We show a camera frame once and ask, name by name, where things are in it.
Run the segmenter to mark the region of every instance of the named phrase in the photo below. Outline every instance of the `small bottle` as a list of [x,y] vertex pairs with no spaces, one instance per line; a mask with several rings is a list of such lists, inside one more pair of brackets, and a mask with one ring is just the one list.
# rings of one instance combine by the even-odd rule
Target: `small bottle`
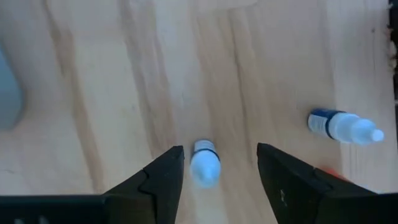
[[314,109],[308,117],[311,131],[344,143],[368,145],[384,139],[376,125],[356,114],[344,111]]
[[208,189],[218,183],[221,163],[211,141],[195,142],[190,169],[193,181],[199,187]]

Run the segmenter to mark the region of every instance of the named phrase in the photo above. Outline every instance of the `wooden surface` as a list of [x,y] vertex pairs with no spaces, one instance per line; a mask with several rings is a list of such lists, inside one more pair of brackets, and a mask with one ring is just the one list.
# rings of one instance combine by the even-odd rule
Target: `wooden surface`
[[[386,24],[387,0],[3,0],[0,41],[26,103],[0,133],[0,193],[101,193],[183,144],[178,223],[275,223],[257,142],[398,190]],[[371,118],[386,139],[315,136],[314,107]],[[189,176],[201,138],[222,161],[211,190]]]

